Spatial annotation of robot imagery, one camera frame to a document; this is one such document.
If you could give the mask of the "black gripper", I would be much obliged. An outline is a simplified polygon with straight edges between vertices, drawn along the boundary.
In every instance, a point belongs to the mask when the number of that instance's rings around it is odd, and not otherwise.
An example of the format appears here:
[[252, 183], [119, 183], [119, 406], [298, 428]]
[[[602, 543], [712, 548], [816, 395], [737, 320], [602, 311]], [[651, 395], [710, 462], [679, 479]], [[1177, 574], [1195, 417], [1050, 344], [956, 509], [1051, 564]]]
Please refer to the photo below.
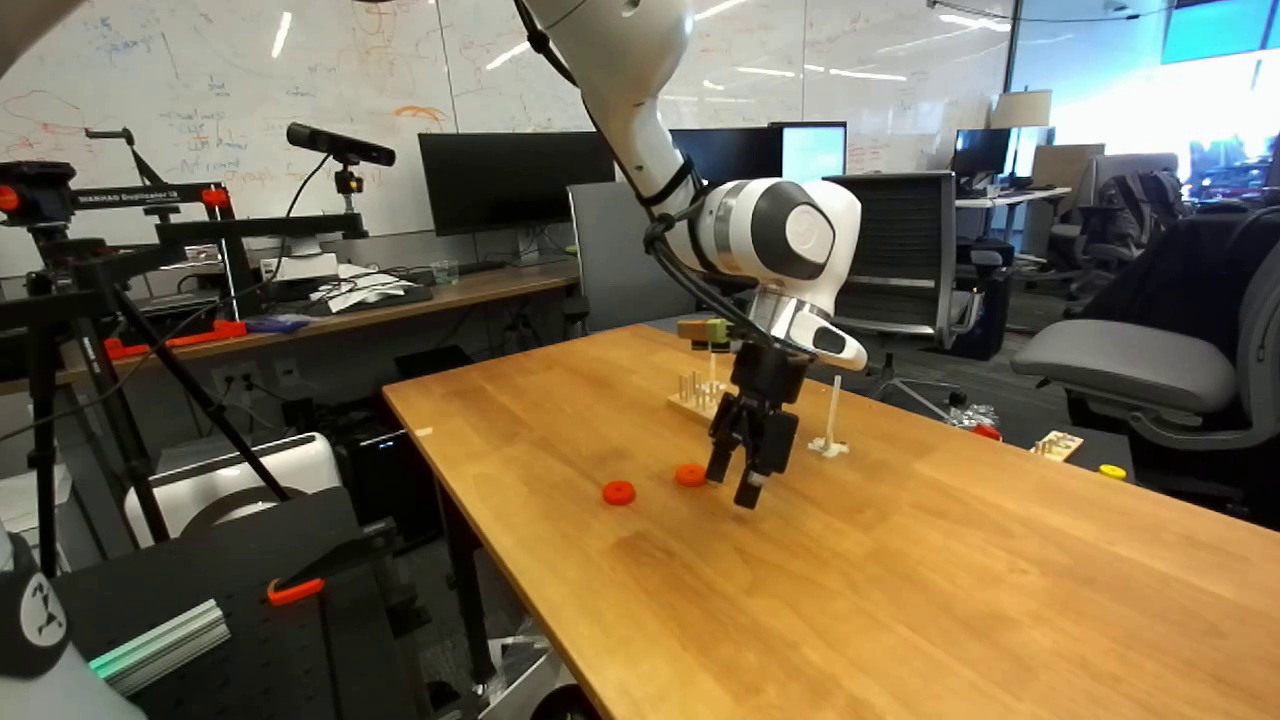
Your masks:
[[789, 406], [799, 395], [810, 372], [804, 353], [777, 344], [746, 344], [732, 366], [732, 394], [719, 395], [712, 417], [712, 455], [703, 478], [723, 479], [732, 453], [749, 455], [732, 505], [756, 509], [771, 471], [789, 468], [797, 417]]

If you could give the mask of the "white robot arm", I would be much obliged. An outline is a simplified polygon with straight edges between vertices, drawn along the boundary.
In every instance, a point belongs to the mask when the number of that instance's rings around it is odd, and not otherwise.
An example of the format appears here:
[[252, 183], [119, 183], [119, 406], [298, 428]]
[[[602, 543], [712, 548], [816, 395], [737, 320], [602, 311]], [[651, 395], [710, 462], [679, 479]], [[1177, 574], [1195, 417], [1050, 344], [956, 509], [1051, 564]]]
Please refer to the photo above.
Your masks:
[[712, 417], [710, 479], [746, 453], [737, 505], [756, 509], [789, 468], [793, 406], [811, 366], [860, 372], [868, 349], [840, 327], [837, 297], [860, 245], [860, 200], [831, 181], [746, 176], [712, 183], [674, 141], [660, 94], [689, 40], [689, 0], [513, 0], [530, 48], [580, 97], [634, 198], [645, 251], [741, 336], [732, 390]]

